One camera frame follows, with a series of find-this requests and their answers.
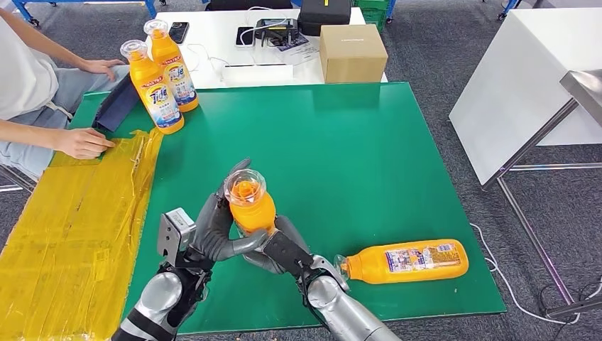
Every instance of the green mat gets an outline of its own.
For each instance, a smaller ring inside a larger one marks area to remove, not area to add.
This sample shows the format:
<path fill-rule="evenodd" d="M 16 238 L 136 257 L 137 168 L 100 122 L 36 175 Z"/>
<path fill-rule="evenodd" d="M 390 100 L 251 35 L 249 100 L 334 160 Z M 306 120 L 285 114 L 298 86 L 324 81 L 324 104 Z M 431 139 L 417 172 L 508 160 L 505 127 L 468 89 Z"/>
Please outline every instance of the green mat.
<path fill-rule="evenodd" d="M 72 127 L 89 126 L 104 96 L 87 95 Z M 278 213 L 327 259 L 423 239 L 464 245 L 470 266 L 459 278 L 351 281 L 350 295 L 380 319 L 505 311 L 408 83 L 201 90 L 199 100 L 184 128 L 163 139 L 125 312 L 162 260 L 160 214 L 183 207 L 195 219 L 230 167 L 247 156 L 265 176 Z M 138 105 L 112 136 L 152 126 Z M 269 274 L 240 256 L 214 267 L 209 289 L 180 332 L 317 324 L 290 275 Z"/>

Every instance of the gray robot forearm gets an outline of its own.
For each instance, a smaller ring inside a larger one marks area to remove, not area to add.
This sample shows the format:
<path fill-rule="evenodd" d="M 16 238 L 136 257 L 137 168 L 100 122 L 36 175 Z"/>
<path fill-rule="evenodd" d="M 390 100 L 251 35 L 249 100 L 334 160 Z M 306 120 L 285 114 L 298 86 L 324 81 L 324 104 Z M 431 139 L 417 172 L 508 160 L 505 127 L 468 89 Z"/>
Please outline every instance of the gray robot forearm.
<path fill-rule="evenodd" d="M 400 341 L 366 307 L 348 296 L 331 276 L 313 280 L 307 297 L 339 341 Z"/>
<path fill-rule="evenodd" d="M 144 287 L 140 300 L 121 322 L 111 341 L 171 341 L 181 321 L 168 315 L 182 297 L 182 283 L 173 273 L 156 274 Z"/>

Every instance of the bottle label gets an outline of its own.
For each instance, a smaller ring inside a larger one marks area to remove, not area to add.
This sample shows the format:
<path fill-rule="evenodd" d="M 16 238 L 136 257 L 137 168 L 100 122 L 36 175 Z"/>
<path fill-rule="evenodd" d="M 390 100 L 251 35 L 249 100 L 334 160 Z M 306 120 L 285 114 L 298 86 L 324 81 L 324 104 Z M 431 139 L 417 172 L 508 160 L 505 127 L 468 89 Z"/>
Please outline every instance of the bottle label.
<path fill-rule="evenodd" d="M 440 244 L 419 249 L 397 249 L 385 252 L 392 273 L 420 271 L 460 264 L 460 255 L 453 244 Z"/>
<path fill-rule="evenodd" d="M 192 84 L 188 69 L 181 63 L 181 60 L 182 58 L 177 56 L 163 62 L 163 65 L 166 65 L 164 75 L 169 82 L 177 105 L 188 104 L 197 98 L 195 85 Z"/>
<path fill-rule="evenodd" d="M 167 85 L 160 82 L 161 78 L 159 77 L 155 84 L 148 86 L 145 103 L 150 117 L 157 126 L 167 128 L 181 120 L 182 114 Z"/>

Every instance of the orange juice bottle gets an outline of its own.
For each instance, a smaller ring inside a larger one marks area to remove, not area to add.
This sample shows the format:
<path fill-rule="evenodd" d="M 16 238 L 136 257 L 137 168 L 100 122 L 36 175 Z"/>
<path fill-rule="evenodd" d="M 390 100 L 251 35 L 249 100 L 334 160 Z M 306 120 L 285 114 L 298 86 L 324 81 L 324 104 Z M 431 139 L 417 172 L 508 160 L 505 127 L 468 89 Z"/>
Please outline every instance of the orange juice bottle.
<path fill-rule="evenodd" d="M 164 134 L 175 133 L 184 126 L 184 117 L 159 67 L 146 55 L 146 44 L 128 40 L 121 54 L 130 62 L 130 77 L 146 111 Z"/>
<path fill-rule="evenodd" d="M 171 92 L 181 112 L 189 112 L 199 106 L 197 91 L 177 44 L 168 34 L 168 23 L 153 19 L 144 24 L 144 32 L 153 41 L 150 54 L 163 71 Z"/>
<path fill-rule="evenodd" d="M 457 240 L 437 239 L 369 247 L 348 257 L 337 255 L 334 265 L 343 277 L 381 284 L 462 276 L 469 259 Z"/>
<path fill-rule="evenodd" d="M 241 169 L 224 182 L 224 194 L 239 229 L 249 235 L 258 229 L 274 233 L 276 207 L 266 191 L 266 180 L 256 170 Z"/>

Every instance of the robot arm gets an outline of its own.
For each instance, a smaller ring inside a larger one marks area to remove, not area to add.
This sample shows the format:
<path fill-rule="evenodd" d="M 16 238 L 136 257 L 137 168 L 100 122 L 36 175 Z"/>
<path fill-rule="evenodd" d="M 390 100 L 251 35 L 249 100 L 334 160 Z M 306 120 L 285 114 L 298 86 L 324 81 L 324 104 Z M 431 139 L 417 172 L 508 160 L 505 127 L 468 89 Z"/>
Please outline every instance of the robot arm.
<path fill-rule="evenodd" d="M 249 165 L 248 159 L 231 173 Z M 112 341 L 171 341 L 178 328 L 207 296 L 215 261 L 244 254 L 253 265 L 276 274 L 288 272 L 303 305 L 339 341 L 399 341 L 377 317 L 346 294 L 349 286 L 324 257 L 311 255 L 299 232 L 283 216 L 276 233 L 260 230 L 228 239 L 234 219 L 223 186 L 205 202 L 196 222 L 178 208 L 161 217 L 157 249 L 165 257 Z"/>
<path fill-rule="evenodd" d="M 295 278 L 303 304 L 337 340 L 400 341 L 366 307 L 347 295 L 347 282 L 324 257 L 309 255 L 282 231 L 263 245 L 263 253 Z"/>
<path fill-rule="evenodd" d="M 243 160 L 230 173 L 249 163 Z M 222 185 L 207 198 L 196 222 L 182 208 L 161 215 L 157 251 L 165 261 L 111 340 L 173 340 L 177 329 L 207 297 L 215 262 L 256 249 L 268 238 L 262 230 L 230 240 L 233 222 Z"/>

